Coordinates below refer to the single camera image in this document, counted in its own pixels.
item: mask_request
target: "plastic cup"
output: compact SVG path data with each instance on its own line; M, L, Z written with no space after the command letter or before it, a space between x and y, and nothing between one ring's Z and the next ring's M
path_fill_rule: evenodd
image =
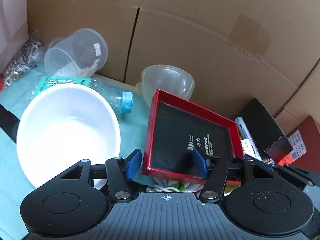
M153 65L141 73L141 92L149 107L157 89L189 100L195 85L196 82L189 73L170 65Z
M93 89L62 84L40 93L17 133L23 172L36 188L83 159L105 163L120 153L120 129L109 103ZM100 189L105 180L94 180Z
M108 59L108 46L95 30L80 29L49 48L44 66L49 76L90 77Z

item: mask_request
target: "clear bowl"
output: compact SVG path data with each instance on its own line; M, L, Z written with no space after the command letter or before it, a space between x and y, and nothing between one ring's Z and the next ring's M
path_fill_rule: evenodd
M170 65L153 65L141 73L141 91L149 107L157 89L189 100L195 85L196 82L189 73Z

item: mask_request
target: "light blue fabric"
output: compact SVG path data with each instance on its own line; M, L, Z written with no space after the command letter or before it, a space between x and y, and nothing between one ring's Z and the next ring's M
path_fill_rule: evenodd
M26 105L26 91L37 75L45 74L44 66L30 73L0 92L0 104L19 119ZM134 94L132 113L118 116L121 149L120 156L127 157L134 149L144 150L149 109L143 98ZM0 129L0 237L3 240L21 240L28 231L20 217L20 204L35 188L24 175L17 157L16 144ZM141 175L135 181L148 186L154 185L151 177Z

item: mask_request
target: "plastic bottle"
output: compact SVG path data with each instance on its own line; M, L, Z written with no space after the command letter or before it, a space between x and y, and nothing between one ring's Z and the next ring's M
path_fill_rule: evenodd
M90 87L102 95L115 112L117 111L122 114L131 113L133 94L131 92L120 91L116 87L110 86L101 78L36 76L27 92L27 104L47 88L66 83L75 83Z

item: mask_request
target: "green bottle label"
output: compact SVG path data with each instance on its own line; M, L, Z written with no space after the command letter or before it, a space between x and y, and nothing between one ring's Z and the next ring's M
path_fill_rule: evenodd
M80 84L88 87L91 78L43 76L36 87L35 97L42 91L60 84Z

